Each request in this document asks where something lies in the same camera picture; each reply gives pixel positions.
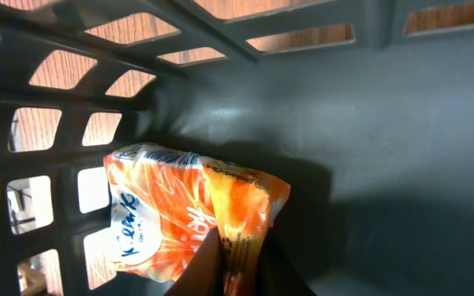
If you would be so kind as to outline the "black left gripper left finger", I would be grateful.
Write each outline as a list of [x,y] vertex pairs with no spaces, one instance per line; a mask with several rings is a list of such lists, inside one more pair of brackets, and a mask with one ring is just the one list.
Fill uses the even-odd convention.
[[223,251],[217,228],[210,230],[184,273],[165,296],[214,296],[224,294]]

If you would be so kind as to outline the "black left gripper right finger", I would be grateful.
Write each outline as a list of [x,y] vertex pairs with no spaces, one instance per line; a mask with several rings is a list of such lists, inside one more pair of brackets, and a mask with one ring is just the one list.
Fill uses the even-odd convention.
[[283,252],[274,230],[269,230],[258,261],[257,295],[315,296]]

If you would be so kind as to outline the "orange tissue packet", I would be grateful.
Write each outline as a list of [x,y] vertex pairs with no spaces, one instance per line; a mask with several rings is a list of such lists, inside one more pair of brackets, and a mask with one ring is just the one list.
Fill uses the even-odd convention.
[[289,183],[155,143],[118,149],[105,156],[104,167],[117,271],[176,281],[208,233],[218,229],[225,294],[252,293],[263,242],[289,198]]

